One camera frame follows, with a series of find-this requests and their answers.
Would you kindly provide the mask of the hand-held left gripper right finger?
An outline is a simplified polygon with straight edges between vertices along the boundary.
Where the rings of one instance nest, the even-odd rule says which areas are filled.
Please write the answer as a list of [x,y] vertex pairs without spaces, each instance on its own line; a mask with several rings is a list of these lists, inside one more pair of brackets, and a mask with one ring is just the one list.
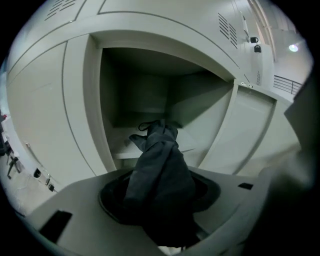
[[216,173],[189,167],[192,176],[207,186],[207,192],[196,201],[205,204],[193,214],[196,237],[199,242],[184,251],[185,256],[239,256],[244,248],[245,237],[240,241],[239,233],[227,227],[227,221],[236,213],[250,189],[240,184],[253,185],[252,177]]

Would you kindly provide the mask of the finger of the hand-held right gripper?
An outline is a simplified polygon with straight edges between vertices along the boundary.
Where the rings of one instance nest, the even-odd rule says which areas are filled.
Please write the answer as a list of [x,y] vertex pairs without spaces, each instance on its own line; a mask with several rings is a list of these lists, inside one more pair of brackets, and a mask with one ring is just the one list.
[[270,184],[257,222],[259,251],[317,249],[317,75],[285,111],[300,150],[265,169]]

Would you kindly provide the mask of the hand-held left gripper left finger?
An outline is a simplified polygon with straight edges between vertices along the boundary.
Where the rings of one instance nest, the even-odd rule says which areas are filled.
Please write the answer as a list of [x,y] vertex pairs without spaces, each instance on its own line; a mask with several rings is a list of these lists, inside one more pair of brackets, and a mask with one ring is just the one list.
[[[116,222],[100,206],[101,189],[127,172],[116,170],[66,186],[27,216],[31,233],[54,256],[159,256],[158,246],[141,227]],[[62,212],[70,219],[53,242],[49,234],[58,225],[51,219]]]

